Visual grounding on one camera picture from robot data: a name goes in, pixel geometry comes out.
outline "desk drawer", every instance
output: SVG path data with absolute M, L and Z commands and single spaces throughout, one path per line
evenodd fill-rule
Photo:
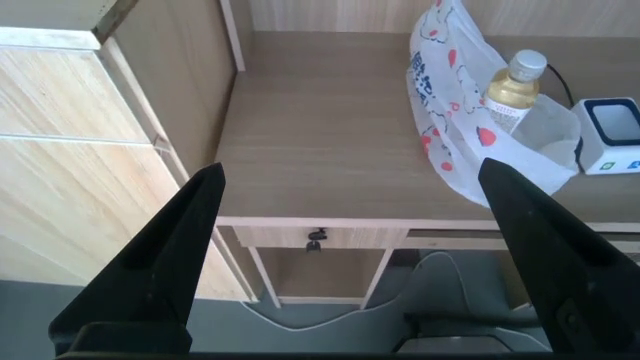
M 611 245 L 626 254 L 640 253 L 640 234 L 600 233 Z M 499 231 L 411 230 L 399 249 L 508 250 Z
M 243 246 L 305 248 L 312 227 L 234 227 Z M 325 228 L 327 239 L 321 240 L 323 249 L 386 249 L 401 241 L 407 230 L 381 228 Z

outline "bottle cap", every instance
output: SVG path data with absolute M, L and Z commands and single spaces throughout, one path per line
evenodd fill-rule
M 520 82 L 539 78 L 547 67 L 547 58 L 534 50 L 520 50 L 509 63 L 509 75 Z

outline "white device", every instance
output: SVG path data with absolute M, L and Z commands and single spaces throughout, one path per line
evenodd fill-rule
M 583 99 L 571 111 L 580 119 L 579 162 L 587 175 L 640 172 L 640 112 L 633 99 Z

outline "bottle label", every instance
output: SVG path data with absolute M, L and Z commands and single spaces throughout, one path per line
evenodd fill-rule
M 485 96 L 484 104 L 487 109 L 489 109 L 489 114 L 493 121 L 495 121 L 502 130 L 506 131 L 507 134 L 511 134 L 529 110 L 531 110 L 512 108 L 511 106 L 500 104 L 488 96 Z

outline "plastic bag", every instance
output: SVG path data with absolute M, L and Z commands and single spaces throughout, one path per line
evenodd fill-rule
M 455 191 L 488 207 L 478 173 L 486 157 L 517 169 L 547 194 L 578 173 L 578 118 L 544 95 L 514 131 L 497 126 L 483 93 L 507 64 L 460 0 L 437 0 L 411 35 L 407 83 L 425 152 Z

